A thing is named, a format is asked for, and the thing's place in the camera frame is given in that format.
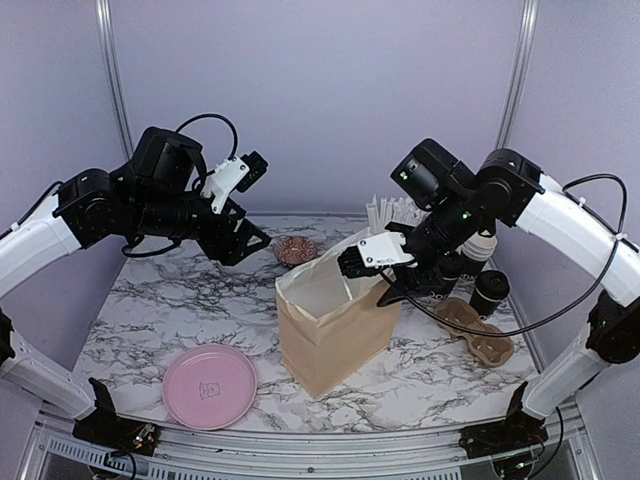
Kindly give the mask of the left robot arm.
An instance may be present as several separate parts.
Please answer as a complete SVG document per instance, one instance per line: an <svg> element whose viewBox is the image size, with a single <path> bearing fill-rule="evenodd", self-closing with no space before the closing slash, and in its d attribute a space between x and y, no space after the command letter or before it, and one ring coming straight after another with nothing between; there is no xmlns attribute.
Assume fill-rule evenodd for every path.
<svg viewBox="0 0 640 480"><path fill-rule="evenodd" d="M53 262L117 235L126 256L146 237L176 248L195 241L205 256L235 266L271 238L231 198L267 171L257 152L231 155L208 171L197 141L147 128L130 160L112 172L88 169L56 182L1 236L1 292L8 294Z"/></svg>

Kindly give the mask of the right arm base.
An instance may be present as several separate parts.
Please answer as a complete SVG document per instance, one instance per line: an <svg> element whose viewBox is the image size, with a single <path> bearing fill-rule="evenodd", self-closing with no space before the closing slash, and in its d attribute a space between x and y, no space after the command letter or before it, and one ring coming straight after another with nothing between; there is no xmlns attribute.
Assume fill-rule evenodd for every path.
<svg viewBox="0 0 640 480"><path fill-rule="evenodd" d="M524 382L514 391L503 419L460 430L459 446L469 459L506 453L548 440L545 420L524 412L523 395L527 385Z"/></svg>

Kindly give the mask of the brown paper bag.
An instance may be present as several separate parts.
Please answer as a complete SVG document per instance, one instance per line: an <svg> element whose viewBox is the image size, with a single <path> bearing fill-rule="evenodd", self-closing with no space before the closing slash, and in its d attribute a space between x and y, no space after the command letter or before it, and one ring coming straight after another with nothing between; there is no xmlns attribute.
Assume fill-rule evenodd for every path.
<svg viewBox="0 0 640 480"><path fill-rule="evenodd" d="M283 363L313 398L385 350L400 317L399 302L377 306L384 280L340 273L338 255L369 235L364 228L275 280Z"/></svg>

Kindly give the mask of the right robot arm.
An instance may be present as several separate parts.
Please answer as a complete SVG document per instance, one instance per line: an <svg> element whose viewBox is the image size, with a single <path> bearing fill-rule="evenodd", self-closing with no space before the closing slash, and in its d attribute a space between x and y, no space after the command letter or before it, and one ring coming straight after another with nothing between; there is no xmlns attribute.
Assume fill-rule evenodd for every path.
<svg viewBox="0 0 640 480"><path fill-rule="evenodd" d="M433 268L472 235L497 222L544 241L596 279L603 291L578 339L528 382L495 438L515 448L568 396L612 364L639 354L639 249L612 232L533 162L493 151L478 172L433 139L415 146L392 179L428 210L413 230L383 233L362 255L366 266Z"/></svg>

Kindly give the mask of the black paper coffee cup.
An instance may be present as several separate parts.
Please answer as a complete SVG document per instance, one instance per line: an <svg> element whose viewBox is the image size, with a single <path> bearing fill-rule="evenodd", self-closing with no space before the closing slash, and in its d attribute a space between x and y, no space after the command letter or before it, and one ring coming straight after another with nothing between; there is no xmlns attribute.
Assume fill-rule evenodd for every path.
<svg viewBox="0 0 640 480"><path fill-rule="evenodd" d="M442 281L430 292L434 300L446 299L452 292L462 273L464 272L464 260L457 252L446 255L438 263Z"/></svg>
<svg viewBox="0 0 640 480"><path fill-rule="evenodd" d="M479 288L475 288L469 300L469 305L481 319L486 319L498 309L505 298L505 295L489 295Z"/></svg>

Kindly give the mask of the brown cardboard cup carrier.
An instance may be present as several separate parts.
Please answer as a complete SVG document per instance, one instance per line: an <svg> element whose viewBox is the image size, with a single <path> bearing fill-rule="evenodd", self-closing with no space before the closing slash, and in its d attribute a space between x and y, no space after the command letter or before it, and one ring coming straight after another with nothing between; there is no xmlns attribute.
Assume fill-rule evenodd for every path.
<svg viewBox="0 0 640 480"><path fill-rule="evenodd" d="M501 330L480 319L477 311L462 299L451 297L440 302L435 315L444 319L440 323L451 337L464 338L469 352L486 367L504 365L514 353L514 344L510 338L487 336L487 333L499 334Z"/></svg>

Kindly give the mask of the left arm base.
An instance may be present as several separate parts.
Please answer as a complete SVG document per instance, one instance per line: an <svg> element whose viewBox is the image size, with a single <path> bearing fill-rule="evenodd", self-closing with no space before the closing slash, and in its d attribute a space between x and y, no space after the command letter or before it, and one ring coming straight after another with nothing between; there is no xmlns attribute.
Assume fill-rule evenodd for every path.
<svg viewBox="0 0 640 480"><path fill-rule="evenodd" d="M75 438L123 452L151 457L156 449L159 427L154 423L120 416L106 385L89 379L95 394L95 409L84 419L74 421Z"/></svg>

